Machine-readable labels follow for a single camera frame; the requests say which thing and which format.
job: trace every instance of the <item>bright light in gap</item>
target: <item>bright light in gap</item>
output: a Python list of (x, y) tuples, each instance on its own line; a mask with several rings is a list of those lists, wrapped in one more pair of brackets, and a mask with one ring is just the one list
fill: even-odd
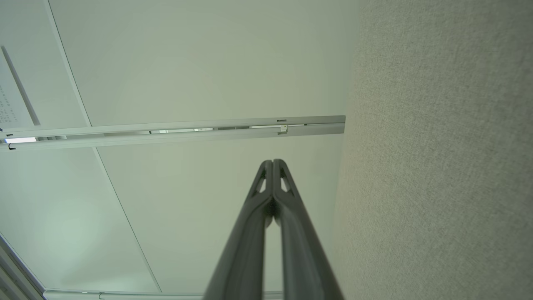
[(28, 143), (31, 141), (37, 141), (36, 138), (15, 138), (15, 139), (5, 139), (7, 144), (16, 144), (16, 143)]

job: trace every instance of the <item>small white latch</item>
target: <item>small white latch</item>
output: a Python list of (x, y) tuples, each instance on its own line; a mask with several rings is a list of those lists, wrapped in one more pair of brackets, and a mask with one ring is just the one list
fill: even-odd
[(286, 135), (287, 134), (287, 125), (281, 125), (280, 131), (278, 132), (279, 135)]

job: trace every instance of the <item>calendar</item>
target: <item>calendar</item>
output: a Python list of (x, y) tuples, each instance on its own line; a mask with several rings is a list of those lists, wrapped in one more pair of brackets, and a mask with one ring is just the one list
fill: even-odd
[(33, 121), (7, 64), (4, 51), (0, 53), (0, 129), (5, 131), (6, 128), (32, 127)]

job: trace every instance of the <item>gray fabric surface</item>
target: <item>gray fabric surface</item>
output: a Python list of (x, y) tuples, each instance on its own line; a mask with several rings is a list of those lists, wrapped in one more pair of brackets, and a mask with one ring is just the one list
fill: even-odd
[(365, 1), (334, 269), (346, 299), (533, 299), (533, 1)]

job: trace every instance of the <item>white wall panel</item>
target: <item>white wall panel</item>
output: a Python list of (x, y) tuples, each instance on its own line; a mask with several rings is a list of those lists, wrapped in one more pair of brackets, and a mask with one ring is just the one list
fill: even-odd
[[(202, 293), (262, 161), (284, 159), (330, 255), (342, 135), (99, 148), (164, 293)], [(267, 231), (265, 290), (282, 290), (280, 229)]]
[(353, 0), (51, 0), (93, 125), (344, 115)]
[(17, 131), (86, 126), (46, 5), (42, 0), (0, 1), (0, 45), (40, 123)]
[(45, 288), (158, 291), (92, 148), (0, 165), (0, 232)]

